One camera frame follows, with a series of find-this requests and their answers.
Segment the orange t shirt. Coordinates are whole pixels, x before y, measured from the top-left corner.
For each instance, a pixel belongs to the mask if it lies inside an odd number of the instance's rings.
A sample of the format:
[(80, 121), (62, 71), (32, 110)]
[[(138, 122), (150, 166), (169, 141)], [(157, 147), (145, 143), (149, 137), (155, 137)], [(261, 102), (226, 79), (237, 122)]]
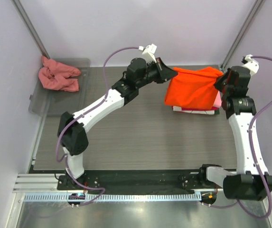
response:
[(212, 109), (218, 92), (214, 83), (223, 73), (210, 66), (199, 70), (178, 67), (173, 69), (178, 75), (169, 82), (164, 105), (188, 109)]

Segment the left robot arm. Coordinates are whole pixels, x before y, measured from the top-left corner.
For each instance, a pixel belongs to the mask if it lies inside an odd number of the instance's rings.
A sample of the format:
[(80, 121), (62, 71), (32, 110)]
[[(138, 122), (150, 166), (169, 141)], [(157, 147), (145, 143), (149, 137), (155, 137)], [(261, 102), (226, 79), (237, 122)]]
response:
[(154, 82), (165, 83), (177, 75), (177, 71), (166, 66), (161, 58), (147, 63), (143, 58), (134, 58), (104, 96), (86, 108), (73, 114), (61, 115), (58, 128), (59, 143), (66, 157), (68, 183), (78, 190), (84, 186), (83, 152), (89, 145), (87, 133), (113, 111), (122, 108), (136, 98), (139, 89)]

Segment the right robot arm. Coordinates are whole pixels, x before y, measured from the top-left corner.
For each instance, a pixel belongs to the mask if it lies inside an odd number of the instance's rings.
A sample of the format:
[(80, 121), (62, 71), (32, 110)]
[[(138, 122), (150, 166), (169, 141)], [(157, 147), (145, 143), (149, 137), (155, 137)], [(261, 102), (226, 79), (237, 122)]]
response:
[(255, 103), (247, 96), (256, 72), (245, 65), (233, 66), (214, 84), (222, 93), (222, 108), (233, 131), (237, 168), (231, 173), (219, 165), (204, 164), (197, 178), (203, 188), (222, 187), (228, 199), (261, 201), (272, 191), (272, 175), (262, 159), (255, 128)]

